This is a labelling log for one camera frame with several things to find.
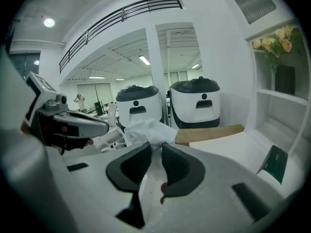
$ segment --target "air vent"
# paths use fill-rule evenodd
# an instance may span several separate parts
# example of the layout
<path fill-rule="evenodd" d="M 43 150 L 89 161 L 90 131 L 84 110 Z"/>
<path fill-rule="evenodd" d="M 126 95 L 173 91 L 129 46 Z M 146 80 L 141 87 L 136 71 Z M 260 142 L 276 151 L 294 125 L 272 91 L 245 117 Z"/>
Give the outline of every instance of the air vent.
<path fill-rule="evenodd" d="M 276 9 L 272 0 L 234 0 L 242 10 L 248 24 L 252 24 Z"/>

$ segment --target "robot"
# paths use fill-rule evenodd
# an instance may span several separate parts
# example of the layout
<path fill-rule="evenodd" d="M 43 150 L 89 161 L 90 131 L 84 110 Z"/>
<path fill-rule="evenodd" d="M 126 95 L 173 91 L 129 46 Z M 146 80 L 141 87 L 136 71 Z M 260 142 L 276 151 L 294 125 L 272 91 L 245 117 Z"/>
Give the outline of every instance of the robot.
<path fill-rule="evenodd" d="M 259 232 L 288 203 L 233 160 L 165 143 L 158 149 L 167 174 L 164 203 L 159 213 L 148 215 L 150 144 L 63 159 L 54 146 L 83 148 L 109 126 L 69 111 L 66 95 L 39 76 L 31 73 L 26 84 L 35 99 L 25 120 L 36 137 L 1 130 L 1 168 L 10 187 L 51 232 Z"/>

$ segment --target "railing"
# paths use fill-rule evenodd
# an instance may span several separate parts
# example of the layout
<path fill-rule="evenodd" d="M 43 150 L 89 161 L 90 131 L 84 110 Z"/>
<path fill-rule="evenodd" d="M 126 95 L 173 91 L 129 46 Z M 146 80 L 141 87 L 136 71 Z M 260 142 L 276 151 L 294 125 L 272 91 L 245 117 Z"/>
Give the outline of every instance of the railing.
<path fill-rule="evenodd" d="M 118 9 L 104 18 L 100 19 L 94 25 L 92 25 L 87 31 L 81 35 L 75 43 L 69 48 L 65 56 L 59 63 L 59 73 L 62 72 L 65 65 L 73 58 L 73 56 L 85 46 L 91 39 L 100 34 L 102 31 L 109 27 L 123 22 L 124 20 L 142 14 L 151 12 L 154 10 L 169 9 L 169 8 L 180 8 L 182 5 L 179 0 L 142 0 L 130 5 L 127 5 L 121 9 Z"/>

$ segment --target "white plastic bag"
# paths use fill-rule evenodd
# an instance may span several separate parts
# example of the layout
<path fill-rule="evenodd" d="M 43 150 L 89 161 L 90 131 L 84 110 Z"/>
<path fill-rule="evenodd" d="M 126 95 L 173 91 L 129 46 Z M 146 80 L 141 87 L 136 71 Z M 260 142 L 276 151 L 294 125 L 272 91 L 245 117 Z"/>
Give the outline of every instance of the white plastic bag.
<path fill-rule="evenodd" d="M 132 144 L 149 142 L 157 150 L 165 142 L 173 143 L 178 130 L 173 129 L 153 118 L 131 122 L 124 130 L 125 136 Z"/>

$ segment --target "chair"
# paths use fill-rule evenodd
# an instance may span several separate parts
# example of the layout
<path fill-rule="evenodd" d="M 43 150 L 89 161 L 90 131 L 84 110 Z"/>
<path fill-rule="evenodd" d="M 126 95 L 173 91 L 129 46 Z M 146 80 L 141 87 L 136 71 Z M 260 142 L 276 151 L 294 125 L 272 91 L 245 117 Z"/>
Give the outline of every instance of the chair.
<path fill-rule="evenodd" d="M 106 148 L 119 149 L 126 147 L 128 141 L 123 131 L 116 126 L 117 105 L 111 104 L 108 110 L 109 132 L 105 135 L 94 138 L 94 145 L 97 149 L 104 152 Z"/>

